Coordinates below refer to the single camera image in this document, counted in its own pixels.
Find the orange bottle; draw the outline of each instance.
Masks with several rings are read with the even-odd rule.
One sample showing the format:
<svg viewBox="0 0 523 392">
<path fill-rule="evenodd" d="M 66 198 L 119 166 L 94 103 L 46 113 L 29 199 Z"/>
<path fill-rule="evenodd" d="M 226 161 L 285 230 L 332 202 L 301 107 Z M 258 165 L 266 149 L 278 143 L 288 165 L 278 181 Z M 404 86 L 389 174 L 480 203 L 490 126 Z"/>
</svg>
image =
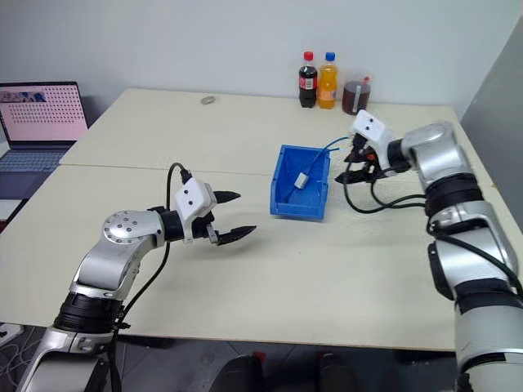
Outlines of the orange bottle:
<svg viewBox="0 0 523 392">
<path fill-rule="evenodd" d="M 321 109 L 332 109 L 336 100 L 337 66 L 333 64 L 336 55 L 333 51 L 325 53 L 327 61 L 320 68 L 320 81 L 318 82 L 318 105 Z"/>
</svg>

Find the black cable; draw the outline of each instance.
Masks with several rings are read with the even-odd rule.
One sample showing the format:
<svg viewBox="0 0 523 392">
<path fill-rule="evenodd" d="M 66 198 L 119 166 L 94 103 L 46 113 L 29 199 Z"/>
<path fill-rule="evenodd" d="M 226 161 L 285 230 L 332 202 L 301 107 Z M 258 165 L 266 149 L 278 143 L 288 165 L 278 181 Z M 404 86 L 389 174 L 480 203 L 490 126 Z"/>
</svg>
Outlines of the black cable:
<svg viewBox="0 0 523 392">
<path fill-rule="evenodd" d="M 380 204 L 381 206 L 385 206 L 387 205 L 387 203 L 383 202 L 377 195 L 376 195 L 376 191 L 374 189 L 374 186 L 376 185 L 376 182 L 378 181 L 378 178 L 387 173 L 387 172 L 392 172 L 393 170 L 395 170 L 394 167 L 389 167 L 385 170 L 381 170 L 379 171 L 373 178 L 373 180 L 371 181 L 370 183 L 370 194 L 372 194 L 373 196 L 373 199 L 376 201 L 376 203 Z M 424 194 L 411 194 L 409 196 L 404 196 L 403 198 L 398 198 L 397 200 L 394 200 L 392 201 L 391 203 L 394 203 L 395 205 L 393 206 L 390 206 L 389 208 L 397 208 L 397 209 L 400 209 L 400 208 L 409 208 L 409 207 L 422 207 L 422 208 L 425 208 L 425 203 L 407 203 L 407 204 L 400 204 L 399 206 L 396 205 L 397 203 L 400 203 L 400 202 L 403 202 L 405 200 L 410 200 L 411 198 L 427 198 L 427 196 L 425 196 Z"/>
<path fill-rule="evenodd" d="M 348 189 L 348 186 L 347 186 L 347 178 L 348 178 L 348 175 L 349 175 L 349 172 L 350 172 L 350 169 L 351 169 L 351 164 L 352 164 L 352 162 L 349 162 L 346 165 L 345 176 L 343 177 L 343 193 L 345 194 L 346 202 L 349 204 L 349 206 L 351 206 L 351 208 L 354 211 L 359 212 L 360 214 L 374 214 L 375 212 L 380 212 L 380 211 L 383 211 L 383 210 L 385 210 L 387 208 L 392 208 L 392 206 L 395 206 L 397 203 L 401 203 L 401 202 L 403 202 L 405 200 L 410 200 L 411 198 L 418 198 L 417 195 L 411 194 L 409 196 L 404 196 L 402 198 L 398 198 L 397 200 L 394 200 L 394 201 L 392 201 L 390 203 L 384 203 L 380 207 L 376 207 L 376 208 L 373 208 L 371 210 L 364 210 L 362 208 L 357 207 L 352 202 L 351 197 L 349 196 L 349 189 Z"/>
<path fill-rule="evenodd" d="M 448 234 L 432 230 L 430 223 L 427 223 L 427 232 L 435 239 L 439 239 L 440 241 L 443 241 L 445 243 L 451 243 L 457 247 L 462 247 L 463 249 L 467 249 L 472 253 L 476 253 L 478 256 L 483 257 L 485 260 L 487 260 L 490 264 L 498 267 L 504 274 L 507 275 L 509 283 L 516 289 L 517 295 L 523 300 L 523 287 L 521 286 L 521 282 L 517 275 L 514 274 L 514 272 L 510 268 L 508 268 L 507 265 L 496 259 L 491 254 L 485 252 L 483 249 L 475 247 L 474 245 L 471 245 L 470 243 L 467 243 L 459 238 L 451 237 Z"/>
<path fill-rule="evenodd" d="M 174 172 L 174 169 L 176 167 L 180 168 L 182 180 L 185 181 L 189 178 L 190 173 L 183 167 L 181 163 L 174 162 L 171 167 L 169 168 L 169 171 L 167 173 L 167 191 L 166 191 L 166 201 L 165 201 L 165 207 L 170 210 L 171 209 L 171 182 L 172 182 L 172 173 Z M 143 287 L 140 289 L 139 292 L 135 294 L 135 296 L 129 301 L 127 306 L 123 309 L 122 315 L 119 317 L 116 328 L 114 329 L 113 333 L 113 340 L 110 343 L 110 346 L 107 350 L 107 358 L 109 360 L 110 364 L 110 379 L 111 379 L 111 390 L 112 392 L 122 392 L 122 379 L 120 378 L 118 366 L 116 365 L 116 341 L 118 337 L 119 329 L 123 326 L 123 320 L 126 318 L 127 314 L 129 313 L 129 310 L 136 304 L 138 299 L 141 297 L 141 295 L 149 288 L 151 284 L 155 281 L 155 279 L 160 275 L 163 268 L 167 264 L 167 260 L 169 258 L 169 252 L 171 250 L 171 243 L 165 244 L 165 252 L 163 253 L 163 259 L 160 263 L 159 267 L 156 269 L 156 272 L 154 272 L 153 276 L 149 278 L 149 280 L 143 285 Z"/>
</svg>

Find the blue plastic bin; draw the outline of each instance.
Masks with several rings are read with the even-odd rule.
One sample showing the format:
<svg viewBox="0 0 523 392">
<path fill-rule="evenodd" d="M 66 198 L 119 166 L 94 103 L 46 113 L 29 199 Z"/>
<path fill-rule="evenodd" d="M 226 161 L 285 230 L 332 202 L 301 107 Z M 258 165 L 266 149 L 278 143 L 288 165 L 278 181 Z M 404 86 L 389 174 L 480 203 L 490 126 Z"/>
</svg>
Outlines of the blue plastic bin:
<svg viewBox="0 0 523 392">
<path fill-rule="evenodd" d="M 294 218 L 323 219 L 329 192 L 329 151 L 316 159 L 305 188 L 294 186 L 322 149 L 282 145 L 270 184 L 270 213 Z"/>
</svg>

